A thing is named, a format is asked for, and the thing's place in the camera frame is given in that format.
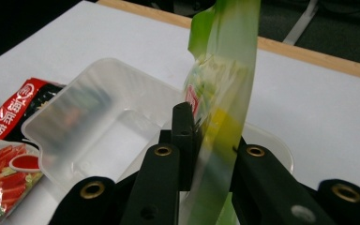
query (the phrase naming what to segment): translucent plastic container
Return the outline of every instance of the translucent plastic container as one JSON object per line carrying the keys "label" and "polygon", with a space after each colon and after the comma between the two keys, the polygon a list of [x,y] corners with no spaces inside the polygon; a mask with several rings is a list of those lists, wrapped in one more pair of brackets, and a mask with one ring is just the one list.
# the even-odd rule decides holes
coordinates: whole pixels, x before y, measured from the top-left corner
{"label": "translucent plastic container", "polygon": [[[22,132],[39,147],[40,169],[69,191],[86,177],[118,181],[140,166],[143,150],[157,143],[182,101],[179,90],[118,60],[101,59],[28,119]],[[275,146],[270,150],[292,170],[284,143],[251,125],[244,133]]]}

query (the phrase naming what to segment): screw hole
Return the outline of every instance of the screw hole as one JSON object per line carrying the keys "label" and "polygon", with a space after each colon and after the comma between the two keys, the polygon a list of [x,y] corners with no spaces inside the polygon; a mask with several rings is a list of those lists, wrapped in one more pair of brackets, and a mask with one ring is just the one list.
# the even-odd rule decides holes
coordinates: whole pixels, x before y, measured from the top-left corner
{"label": "screw hole", "polygon": [[302,205],[294,205],[291,208],[292,214],[305,223],[315,223],[317,220],[314,213]]}
{"label": "screw hole", "polygon": [[81,189],[80,195],[84,199],[94,199],[104,192],[105,186],[100,181],[92,181],[87,183]]}
{"label": "screw hole", "polygon": [[247,148],[247,152],[254,157],[263,157],[265,152],[260,147],[250,146]]}
{"label": "screw hole", "polygon": [[342,200],[350,203],[360,202],[360,194],[356,192],[352,187],[342,184],[336,184],[332,186],[332,191]]}
{"label": "screw hole", "polygon": [[170,155],[172,152],[172,149],[167,147],[159,147],[155,150],[155,154],[160,157],[165,157]]}
{"label": "screw hole", "polygon": [[147,205],[145,206],[142,211],[140,212],[140,215],[145,220],[151,220],[154,219],[157,216],[158,209],[154,205]]}

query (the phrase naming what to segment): dark floor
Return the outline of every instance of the dark floor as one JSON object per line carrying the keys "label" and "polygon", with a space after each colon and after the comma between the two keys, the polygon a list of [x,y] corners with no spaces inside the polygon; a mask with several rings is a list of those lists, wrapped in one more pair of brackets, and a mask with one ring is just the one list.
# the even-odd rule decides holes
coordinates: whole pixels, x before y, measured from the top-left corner
{"label": "dark floor", "polygon": [[[150,0],[128,0],[150,5]],[[155,0],[156,8],[192,17],[214,0]],[[0,54],[20,43],[80,0],[0,1]],[[308,0],[262,0],[259,35],[277,41],[291,31]],[[295,44],[360,63],[360,0],[320,0],[317,14]]]}

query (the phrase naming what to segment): white tabletop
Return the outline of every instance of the white tabletop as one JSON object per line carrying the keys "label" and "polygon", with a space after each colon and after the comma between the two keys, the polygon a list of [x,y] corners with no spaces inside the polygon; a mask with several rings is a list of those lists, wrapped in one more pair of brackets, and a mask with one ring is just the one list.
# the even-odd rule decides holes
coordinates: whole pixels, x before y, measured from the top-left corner
{"label": "white tabletop", "polygon": [[[81,2],[0,57],[0,106],[30,77],[69,83],[105,57],[182,89],[194,62],[188,34]],[[316,188],[339,178],[360,187],[360,78],[259,50],[247,121],[289,146],[299,182]],[[43,178],[5,223],[47,224],[64,195]]]}

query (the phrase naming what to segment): green plastic bag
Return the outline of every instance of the green plastic bag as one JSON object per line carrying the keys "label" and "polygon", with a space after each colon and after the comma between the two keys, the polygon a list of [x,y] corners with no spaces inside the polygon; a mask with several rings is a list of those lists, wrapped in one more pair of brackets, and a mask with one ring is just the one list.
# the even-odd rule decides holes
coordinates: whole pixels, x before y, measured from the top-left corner
{"label": "green plastic bag", "polygon": [[180,224],[236,221],[226,199],[252,90],[259,12],[260,0],[217,0],[192,20],[188,49],[195,64],[184,95],[202,146],[191,191],[180,206]]}

